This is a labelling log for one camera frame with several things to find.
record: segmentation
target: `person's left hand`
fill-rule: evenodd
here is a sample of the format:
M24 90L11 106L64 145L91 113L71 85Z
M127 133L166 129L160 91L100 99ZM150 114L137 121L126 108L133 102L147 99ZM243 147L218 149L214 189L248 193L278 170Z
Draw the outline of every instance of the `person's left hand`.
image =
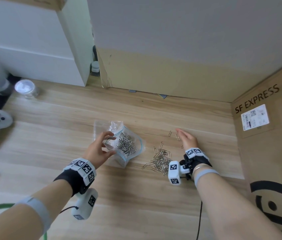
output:
M82 158L89 160L96 169L100 167L109 157L116 153L115 151L105 152L102 150L102 147L106 147L103 144L103 140L109 139L110 137L112 137L111 140L115 140L113 136L114 134L110 131L101 133L87 148Z

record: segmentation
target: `plastic zip bag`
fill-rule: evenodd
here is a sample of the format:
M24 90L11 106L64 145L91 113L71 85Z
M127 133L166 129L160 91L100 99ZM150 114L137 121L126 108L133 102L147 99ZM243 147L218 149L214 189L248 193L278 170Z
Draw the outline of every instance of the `plastic zip bag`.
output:
M116 154L107 160L106 165L125 168L132 158L145 150L145 141L125 127L123 121L94 121L93 139L95 140L104 131L111 131L116 137L115 140L104 142L109 151L116 151Z

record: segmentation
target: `white label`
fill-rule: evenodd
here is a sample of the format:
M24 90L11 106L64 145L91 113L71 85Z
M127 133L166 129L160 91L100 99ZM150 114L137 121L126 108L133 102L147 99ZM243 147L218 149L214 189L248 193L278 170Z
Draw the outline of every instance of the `white label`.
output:
M265 104L241 114L241 119L244 131L270 123Z

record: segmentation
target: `wooden tabletop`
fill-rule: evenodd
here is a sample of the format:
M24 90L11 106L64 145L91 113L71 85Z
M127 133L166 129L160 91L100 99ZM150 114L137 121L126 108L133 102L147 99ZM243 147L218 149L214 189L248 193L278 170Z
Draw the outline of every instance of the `wooden tabletop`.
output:
M37 100L14 93L4 107L14 124L0 130L0 203L34 193L81 157L93 141L95 120L123 121L146 141L146 150L125 169L103 165L97 170L92 187L99 198L91 217L78 221L70 211L62 213L48 231L49 240L194 239L200 210L194 183L172 186L162 173L141 169L161 142L172 159L183 158L175 128L197 136L213 167L245 194L229 103L104 89L94 77L87 87L34 82L41 89ZM199 239L213 238L203 209Z

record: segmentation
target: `gray wristband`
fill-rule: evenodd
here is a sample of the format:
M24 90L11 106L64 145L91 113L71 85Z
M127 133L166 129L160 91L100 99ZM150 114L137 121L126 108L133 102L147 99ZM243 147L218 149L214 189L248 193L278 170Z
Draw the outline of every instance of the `gray wristband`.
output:
M27 197L17 203L15 203L14 205L18 205L18 204L26 204L28 206L30 206L32 209L35 210L35 212L37 212L37 214L39 215L42 225L43 225L43 233L45 234L47 232L47 230L49 230L52 220L50 217L50 213L47 209L47 207L38 199L34 198L34 197Z
M219 173L218 173L217 171L215 171L214 169L204 169L204 170L202 170L201 172L199 172L199 173L197 174L197 176L195 176L194 183L195 183L195 186L196 186L196 187L198 187L197 184L198 184L199 178L202 177L203 175L207 174L207 173L216 173L216 174L219 174Z

